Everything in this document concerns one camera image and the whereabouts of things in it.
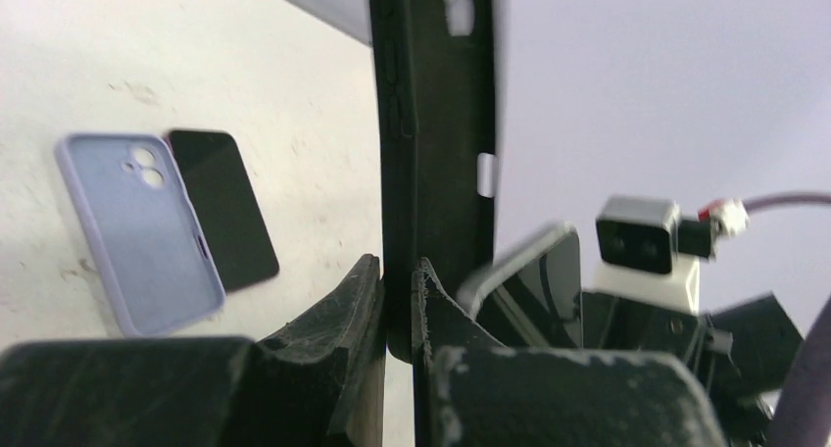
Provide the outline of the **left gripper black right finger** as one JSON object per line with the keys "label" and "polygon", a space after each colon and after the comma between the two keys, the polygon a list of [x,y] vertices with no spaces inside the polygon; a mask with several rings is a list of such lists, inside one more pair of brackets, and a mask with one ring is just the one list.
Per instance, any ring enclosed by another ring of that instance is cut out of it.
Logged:
{"label": "left gripper black right finger", "polygon": [[668,354],[512,348],[412,276],[419,446],[723,446],[702,386]]}

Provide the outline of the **clear lilac phone case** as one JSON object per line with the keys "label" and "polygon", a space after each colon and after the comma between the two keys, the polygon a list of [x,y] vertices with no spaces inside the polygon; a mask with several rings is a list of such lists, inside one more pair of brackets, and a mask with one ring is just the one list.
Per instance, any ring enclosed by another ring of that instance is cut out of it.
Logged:
{"label": "clear lilac phone case", "polygon": [[55,159],[123,335],[218,311],[225,291],[171,149],[143,133],[71,133]]}

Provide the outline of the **black phone case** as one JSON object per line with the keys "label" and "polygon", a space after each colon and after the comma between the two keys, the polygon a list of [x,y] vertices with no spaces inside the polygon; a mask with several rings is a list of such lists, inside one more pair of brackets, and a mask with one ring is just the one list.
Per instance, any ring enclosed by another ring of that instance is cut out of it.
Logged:
{"label": "black phone case", "polygon": [[411,276],[445,288],[491,262],[494,203],[478,157],[496,150],[492,0],[368,0],[380,132],[387,345],[411,358]]}

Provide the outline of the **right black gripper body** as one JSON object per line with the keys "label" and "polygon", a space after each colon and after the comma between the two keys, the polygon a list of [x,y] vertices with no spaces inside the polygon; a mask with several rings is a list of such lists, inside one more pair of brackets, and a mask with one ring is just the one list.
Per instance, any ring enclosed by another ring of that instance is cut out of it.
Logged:
{"label": "right black gripper body", "polygon": [[724,425],[766,425],[803,338],[774,295],[692,315],[601,292],[581,295],[586,348],[659,351],[696,376]]}

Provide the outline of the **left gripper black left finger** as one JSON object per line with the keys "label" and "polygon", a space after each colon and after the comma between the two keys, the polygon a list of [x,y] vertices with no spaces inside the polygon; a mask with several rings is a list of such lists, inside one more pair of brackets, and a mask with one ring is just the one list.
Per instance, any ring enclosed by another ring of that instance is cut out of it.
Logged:
{"label": "left gripper black left finger", "polygon": [[384,288],[362,256],[259,341],[64,340],[1,358],[5,446],[378,446]]}

